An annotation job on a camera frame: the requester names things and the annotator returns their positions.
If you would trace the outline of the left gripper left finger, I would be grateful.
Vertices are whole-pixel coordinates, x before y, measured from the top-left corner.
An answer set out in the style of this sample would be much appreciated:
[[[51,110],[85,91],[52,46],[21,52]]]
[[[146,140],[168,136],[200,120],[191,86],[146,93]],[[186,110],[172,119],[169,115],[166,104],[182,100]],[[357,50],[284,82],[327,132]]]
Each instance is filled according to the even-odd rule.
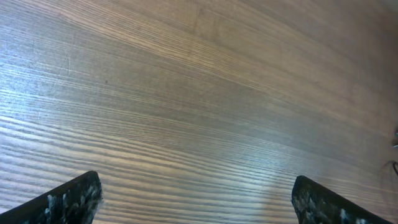
[[[91,224],[101,201],[100,178],[91,170],[2,213],[1,224]]]

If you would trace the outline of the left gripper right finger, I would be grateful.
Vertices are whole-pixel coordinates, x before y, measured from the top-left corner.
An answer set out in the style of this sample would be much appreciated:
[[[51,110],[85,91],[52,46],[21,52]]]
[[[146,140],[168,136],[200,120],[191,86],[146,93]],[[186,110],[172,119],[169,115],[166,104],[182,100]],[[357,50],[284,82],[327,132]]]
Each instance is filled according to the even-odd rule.
[[[295,180],[291,202],[300,224],[391,224],[304,175]]]

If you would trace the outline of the black USB cable thin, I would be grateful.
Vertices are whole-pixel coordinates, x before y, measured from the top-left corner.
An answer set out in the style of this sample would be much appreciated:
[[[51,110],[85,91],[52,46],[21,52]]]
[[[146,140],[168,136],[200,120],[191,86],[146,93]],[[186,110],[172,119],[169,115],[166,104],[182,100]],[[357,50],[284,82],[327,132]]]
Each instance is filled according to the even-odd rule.
[[[393,161],[392,162],[392,168],[393,168],[394,172],[396,173],[396,175],[398,175],[397,166],[398,166],[398,162],[397,161]]]

